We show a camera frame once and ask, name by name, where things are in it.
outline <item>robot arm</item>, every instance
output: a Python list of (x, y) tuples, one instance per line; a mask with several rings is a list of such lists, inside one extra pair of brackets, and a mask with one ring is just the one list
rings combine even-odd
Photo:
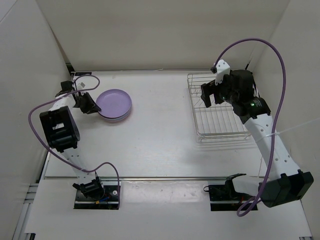
[[(57, 98), (63, 94), (74, 91), (73, 82), (61, 83), (62, 90), (56, 95)], [(80, 108), (84, 114), (92, 114), (101, 110), (93, 101), (89, 93), (71, 94), (58, 100), (49, 111), (40, 113), (40, 121), (44, 130), (45, 138), (52, 149), (56, 149), (70, 163), (87, 169), (85, 161), (78, 151), (80, 134), (70, 108)], [(99, 199), (104, 194), (103, 185), (96, 173), (86, 173), (72, 168), (79, 184), (73, 184), (85, 197)]]
[[(240, 117), (242, 124), (251, 133), (263, 159), (268, 165), (271, 152), (271, 133), (273, 118), (266, 101), (254, 96), (254, 77), (248, 70), (230, 70), (223, 60), (213, 71), (216, 80), (201, 86), (201, 99), (205, 106), (211, 106), (210, 95), (215, 104), (227, 102), (232, 105), (234, 113)], [(274, 207), (295, 200), (300, 200), (309, 189), (314, 179), (310, 172), (302, 172), (285, 148), (279, 135), (275, 135), (272, 167), (263, 194), (262, 202)], [(226, 185), (230, 194), (245, 193), (256, 196), (261, 184), (257, 177), (244, 174), (230, 176)]]

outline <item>wire dish rack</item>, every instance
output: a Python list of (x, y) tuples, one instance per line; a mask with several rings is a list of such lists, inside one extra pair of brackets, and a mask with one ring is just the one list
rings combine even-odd
[(216, 105), (213, 95), (210, 96), (211, 107), (206, 108), (202, 101), (201, 85), (212, 80), (215, 80), (215, 75), (208, 72), (189, 73), (187, 76), (198, 142), (245, 140), (250, 134), (229, 103)]

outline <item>wall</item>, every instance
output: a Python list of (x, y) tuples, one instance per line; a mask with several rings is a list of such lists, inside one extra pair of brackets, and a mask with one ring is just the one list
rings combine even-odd
[[(11, 240), (45, 154), (30, 130), (28, 113), (52, 99), (69, 74), (34, 0), (1, 1), (0, 21), (0, 239)], [(34, 122), (40, 130), (37, 114)]]
[[(287, 88), (278, 131), (320, 117), (320, 1), (291, 0), (271, 42), (284, 58)], [(275, 113), (282, 89), (280, 64), (267, 50), (254, 76), (262, 97)], [(284, 133), (281, 138), (303, 171), (311, 171), (314, 184), (302, 200), (314, 239), (320, 239), (320, 122)]]
[[(210, 68), (269, 39), (289, 0), (37, 0), (76, 71)], [(261, 45), (225, 59), (244, 68)]]

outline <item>white wall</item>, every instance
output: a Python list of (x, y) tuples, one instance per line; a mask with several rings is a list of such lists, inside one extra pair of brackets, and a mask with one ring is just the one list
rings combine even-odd
[[(28, 113), (54, 98), (69, 74), (35, 0), (1, 1), (0, 21), (0, 239), (11, 240), (45, 154), (29, 128)], [(37, 115), (34, 122), (40, 130)]]
[[(269, 39), (289, 0), (37, 0), (76, 71), (210, 68)], [(244, 68), (261, 45), (225, 59)]]
[[(291, 0), (271, 42), (284, 58), (287, 88), (278, 131), (320, 117), (320, 1)], [(276, 112), (282, 73), (279, 61), (267, 50), (254, 70), (255, 81), (273, 114)], [(311, 171), (314, 184), (302, 203), (311, 232), (320, 239), (320, 121), (284, 133), (284, 143), (303, 171)]]

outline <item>white wire rack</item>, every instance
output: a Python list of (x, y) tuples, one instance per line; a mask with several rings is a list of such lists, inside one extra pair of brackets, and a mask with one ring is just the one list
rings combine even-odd
[(206, 108), (201, 99), (201, 85), (215, 79), (212, 73), (189, 73), (187, 76), (189, 94), (197, 139), (199, 142), (225, 142), (228, 139), (245, 140), (248, 130), (240, 118), (233, 112), (232, 106), (224, 102), (215, 104), (210, 96), (212, 106)]

